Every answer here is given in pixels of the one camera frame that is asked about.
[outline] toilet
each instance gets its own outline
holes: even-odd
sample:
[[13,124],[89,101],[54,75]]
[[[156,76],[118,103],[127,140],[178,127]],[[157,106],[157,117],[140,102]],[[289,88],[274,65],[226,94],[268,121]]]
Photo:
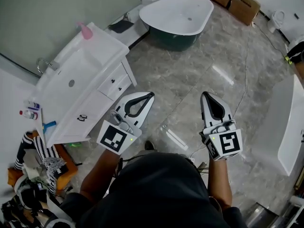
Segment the toilet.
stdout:
[[268,29],[271,33],[274,33],[275,29],[280,29],[284,22],[285,14],[283,11],[275,11],[270,20],[267,23]]

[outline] person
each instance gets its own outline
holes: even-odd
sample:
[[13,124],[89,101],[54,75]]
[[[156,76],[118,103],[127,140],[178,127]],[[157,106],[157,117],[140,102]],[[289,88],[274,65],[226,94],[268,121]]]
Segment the person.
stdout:
[[157,152],[150,141],[110,186],[119,159],[106,149],[80,193],[68,194],[61,204],[77,228],[247,227],[239,209],[232,207],[226,160],[210,159],[207,189],[189,159]]
[[289,63],[299,63],[303,61],[304,57],[304,41],[294,46],[285,56],[285,60]]

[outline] bathtub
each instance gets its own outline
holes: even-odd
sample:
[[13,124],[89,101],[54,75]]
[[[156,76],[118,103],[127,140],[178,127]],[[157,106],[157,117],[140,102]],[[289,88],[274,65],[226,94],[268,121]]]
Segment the bathtub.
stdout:
[[159,0],[139,15],[163,48],[183,51],[200,36],[212,11],[209,0]]

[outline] marble floor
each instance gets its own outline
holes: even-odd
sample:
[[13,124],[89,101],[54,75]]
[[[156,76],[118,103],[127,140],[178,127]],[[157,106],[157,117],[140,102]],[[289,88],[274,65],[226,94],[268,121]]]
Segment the marble floor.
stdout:
[[[198,134],[204,127],[199,98],[203,91],[212,92],[230,105],[243,136],[244,151],[228,159],[234,205],[245,212],[257,201],[280,213],[290,196],[298,169],[295,168],[290,177],[277,175],[252,158],[250,146],[267,113],[272,87],[293,74],[293,70],[281,54],[286,53],[282,36],[277,31],[271,34],[267,30],[267,20],[261,14],[254,22],[257,26],[245,26],[215,4],[203,33],[188,50],[159,49],[147,36],[130,51],[127,59],[138,85],[130,86],[124,95],[153,91],[155,101],[141,127],[142,136],[123,153],[123,158],[138,153],[145,140],[150,139],[161,152],[193,157],[196,166],[208,163],[208,150]],[[90,142],[83,143],[82,148],[69,149],[74,160],[83,163],[72,179],[75,190],[103,151],[95,142],[107,118],[109,114],[92,130]],[[177,146],[165,134],[166,129],[171,129],[189,148],[184,151]]]

